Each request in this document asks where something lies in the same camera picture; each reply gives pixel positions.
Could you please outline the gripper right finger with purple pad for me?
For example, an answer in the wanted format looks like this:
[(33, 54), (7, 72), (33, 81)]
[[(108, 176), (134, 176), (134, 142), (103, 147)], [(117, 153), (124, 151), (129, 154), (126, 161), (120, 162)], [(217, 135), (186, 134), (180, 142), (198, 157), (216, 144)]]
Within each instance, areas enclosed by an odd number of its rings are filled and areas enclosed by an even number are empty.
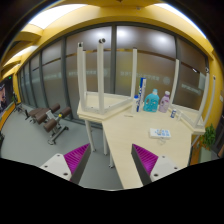
[(178, 166), (165, 155), (157, 156), (136, 144), (132, 145), (131, 155), (143, 185), (148, 185), (179, 170)]

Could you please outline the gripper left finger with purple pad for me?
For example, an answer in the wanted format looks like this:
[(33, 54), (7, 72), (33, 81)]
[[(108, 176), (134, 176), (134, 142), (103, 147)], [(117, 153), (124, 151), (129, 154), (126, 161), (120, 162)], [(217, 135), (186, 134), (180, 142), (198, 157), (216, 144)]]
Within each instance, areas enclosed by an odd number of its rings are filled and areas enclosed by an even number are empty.
[(65, 155), (55, 154), (40, 168), (65, 180), (79, 184), (90, 154), (90, 144), (85, 144)]

